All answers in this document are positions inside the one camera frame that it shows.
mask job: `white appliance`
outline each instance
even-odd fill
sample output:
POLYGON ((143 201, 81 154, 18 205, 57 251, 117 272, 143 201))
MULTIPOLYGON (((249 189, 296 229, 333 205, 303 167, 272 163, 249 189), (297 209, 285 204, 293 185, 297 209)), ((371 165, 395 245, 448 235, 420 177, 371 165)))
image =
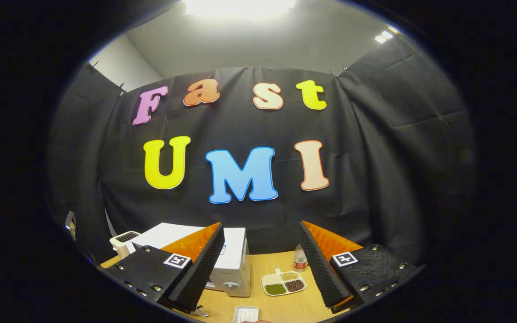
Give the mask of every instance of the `white appliance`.
MULTIPOLYGON (((125 258, 130 253, 135 252, 133 243, 150 245, 160 249, 203 228, 160 223, 133 239, 125 241, 125 248, 118 246, 116 250, 121 258, 125 258)), ((224 245, 206 288, 222 290, 228 296, 250 296, 250 263, 248 262, 248 254, 249 247, 246 242, 246 229, 244 227, 225 227, 224 245)))

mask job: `yellow letter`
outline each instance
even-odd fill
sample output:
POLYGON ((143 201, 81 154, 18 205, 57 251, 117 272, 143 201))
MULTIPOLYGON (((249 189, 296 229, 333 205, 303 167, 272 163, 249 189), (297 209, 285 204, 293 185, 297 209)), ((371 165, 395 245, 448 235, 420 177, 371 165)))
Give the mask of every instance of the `yellow letter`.
POLYGON ((302 90, 302 101, 307 107, 312 110, 322 110, 326 108, 326 102, 318 100, 317 92, 324 92, 322 86, 317 86, 313 80, 306 80, 296 84, 296 88, 302 90))
POLYGON ((217 92, 219 82, 215 79, 204 79, 189 85, 189 93, 183 99, 185 106, 193 106, 199 103, 209 104, 215 102, 221 93, 217 92))
POLYGON ((274 83, 257 83, 253 87, 255 94, 253 103, 259 109, 280 109, 285 103, 283 98, 277 94, 280 93, 280 91, 280 87, 274 83))
POLYGON ((158 159, 161 148, 165 145, 162 140, 147 141, 143 145, 145 150, 145 178, 150 186, 162 190, 177 187, 185 177, 185 150, 191 139, 186 135, 175 137, 169 141, 173 147, 173 170, 168 175, 161 175, 158 171, 158 159))
POLYGON ((330 180, 322 173, 322 163, 320 162, 320 149, 322 143, 318 140, 306 140, 296 143, 295 149, 302 157, 302 167, 304 168, 304 182, 300 187, 305 191, 314 191, 325 188, 330 180))

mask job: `white wall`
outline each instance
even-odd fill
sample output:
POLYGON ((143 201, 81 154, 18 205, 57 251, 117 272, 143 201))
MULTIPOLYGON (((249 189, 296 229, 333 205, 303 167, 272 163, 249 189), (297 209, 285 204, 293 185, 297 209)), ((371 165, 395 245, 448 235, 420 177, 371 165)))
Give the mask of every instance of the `white wall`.
POLYGON ((123 90, 135 90, 140 86, 162 80, 161 76, 145 61, 127 35, 117 37, 95 54, 89 63, 111 82, 123 85, 123 90))

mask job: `black backdrop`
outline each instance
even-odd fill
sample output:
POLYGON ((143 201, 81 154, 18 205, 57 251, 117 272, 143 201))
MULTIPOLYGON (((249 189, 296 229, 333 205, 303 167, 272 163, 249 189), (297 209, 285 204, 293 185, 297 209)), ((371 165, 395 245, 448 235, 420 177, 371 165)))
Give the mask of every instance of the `black backdrop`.
MULTIPOLYGON (((517 4, 361 3, 422 41, 464 92, 481 143, 482 193, 452 249, 351 319, 517 320, 517 4)), ((40 180, 48 117, 64 84, 86 57, 157 9, 149 1, 0 3, 0 140, 11 143, 0 148, 0 321, 164 316, 104 279, 56 231, 40 180), (29 248, 10 252, 17 241, 29 248)))
MULTIPOLYGON (((384 244, 421 265, 427 250, 442 247, 457 229, 476 192, 475 160, 464 158, 476 155, 466 108, 451 81, 404 36, 339 76, 233 67, 119 96, 97 74, 84 67, 62 100, 49 158, 57 222, 64 221, 66 208, 76 209, 78 244, 96 262, 113 256, 105 209, 116 233, 143 232, 160 222, 246 227, 251 253, 292 250, 296 224, 304 219, 361 245, 384 244), (220 98, 185 107, 188 86, 207 78, 218 81, 220 98), (327 108, 304 105, 295 88, 304 80, 324 88, 320 100, 327 108), (252 88, 259 82, 283 89, 281 109, 254 106, 252 88), (150 121, 133 126, 139 95, 161 86, 169 92, 150 121), (143 144, 179 135, 191 137, 183 182, 172 190, 152 188, 145 180, 143 144), (300 188, 302 160, 294 144, 304 140, 324 145, 320 155, 330 184, 322 190, 300 188), (226 149, 242 167, 250 150, 262 146, 275 150, 272 177, 279 196, 210 203, 205 154, 226 149)), ((171 169, 171 150, 163 149, 160 171, 171 169)))

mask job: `wooden table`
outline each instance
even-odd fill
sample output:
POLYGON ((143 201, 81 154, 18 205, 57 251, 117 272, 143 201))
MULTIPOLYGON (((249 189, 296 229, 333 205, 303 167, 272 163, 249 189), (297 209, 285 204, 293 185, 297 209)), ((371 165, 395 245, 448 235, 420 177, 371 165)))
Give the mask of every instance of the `wooden table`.
MULTIPOLYGON (((275 268, 280 268, 281 271, 293 270, 293 257, 294 251, 249 255, 252 267, 250 297, 229 297, 225 292, 205 289, 199 299, 199 305, 203 306, 202 310, 209 314, 209 317, 180 313, 209 323, 231 323, 234 309, 239 305, 258 307, 258 318, 273 323, 316 323, 344 313, 332 314, 330 309, 324 306, 309 266, 307 270, 300 272, 307 285, 303 291, 275 297, 265 294, 261 278, 267 274, 274 274, 275 268)), ((107 268, 120 259, 116 256, 103 262, 101 266, 107 268)))

